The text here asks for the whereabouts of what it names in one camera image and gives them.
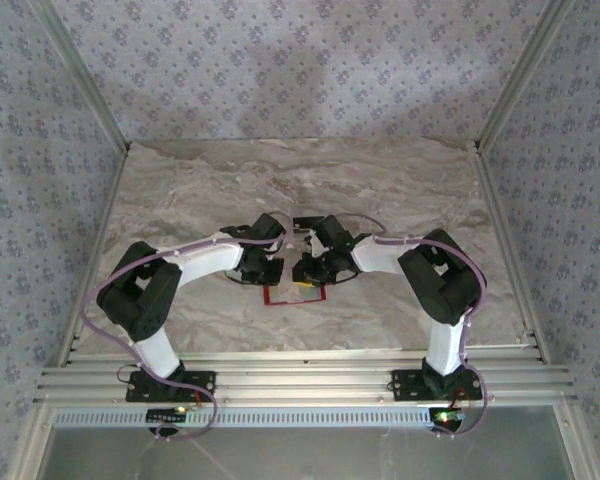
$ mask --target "white plastic strip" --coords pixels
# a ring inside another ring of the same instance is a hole
[[[209,238],[200,240],[197,243],[203,243],[208,240],[218,240],[232,238],[226,233],[215,233]],[[162,248],[158,247],[159,252],[165,250],[178,250],[178,247]],[[215,272],[224,270],[232,270],[238,266],[244,249],[238,244],[218,244],[209,247],[193,250],[189,253],[171,255],[164,257],[169,263],[175,263],[182,271],[178,288],[183,285],[202,278],[205,275],[210,275]]]
[[[60,409],[56,428],[148,427],[146,408],[124,410],[97,408]],[[211,419],[210,408],[187,412],[182,427],[203,427]],[[221,408],[214,428],[429,428],[433,423],[426,407],[311,407]]]
[[[463,325],[464,315],[455,326],[431,321],[427,363],[440,375],[449,375],[460,366],[460,337]]]
[[[171,347],[164,327],[146,340],[135,343],[133,348],[142,361],[159,377],[167,378],[180,365],[180,360]]]
[[[356,245],[351,257],[362,272],[384,272],[404,275],[398,259],[417,245],[379,245],[367,237]]]

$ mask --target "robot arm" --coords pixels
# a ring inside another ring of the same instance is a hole
[[[424,237],[462,251],[443,230]],[[294,267],[294,280],[314,285],[335,283],[341,271],[384,272],[407,277],[420,305],[431,318],[423,374],[427,386],[442,393],[463,371],[460,342],[465,314],[480,297],[471,269],[457,257],[427,245],[382,245],[363,234],[353,238],[334,216],[318,222],[304,254]]]
[[[200,248],[188,248],[187,253],[174,253],[153,260],[122,275],[98,294],[97,304],[113,323],[127,332],[133,348],[151,370],[162,378],[178,381],[177,376],[183,367],[164,330],[178,288],[205,275],[226,270],[240,271],[244,282],[276,285],[283,267],[281,259],[271,258],[271,249],[275,249],[276,244],[256,246],[218,243],[218,240],[268,240],[278,238],[282,233],[282,225],[267,214],[263,214],[252,226],[223,228],[195,242],[201,245]],[[177,247],[153,249],[145,242],[136,242],[129,247],[114,271],[165,250],[178,252]],[[138,280],[148,283],[141,287]]]

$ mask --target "small object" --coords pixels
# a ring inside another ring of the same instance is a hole
[[[327,299],[324,285],[314,287],[296,283],[291,278],[291,269],[285,269],[280,283],[276,286],[265,286],[263,290],[265,305],[289,305],[295,303],[322,302]]]

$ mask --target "enclosure wall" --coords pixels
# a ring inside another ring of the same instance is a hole
[[[488,159],[600,449],[600,0],[576,2]]]
[[[28,4],[0,2],[0,478],[119,158]]]
[[[58,0],[128,140],[475,138],[546,0]]]

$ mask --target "patterned wallpaper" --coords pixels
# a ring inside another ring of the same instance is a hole
[[[57,0],[128,140],[475,138],[546,0]]]
[[[27,3],[0,2],[0,478],[118,158]]]
[[[488,155],[600,450],[600,0],[578,0]]]

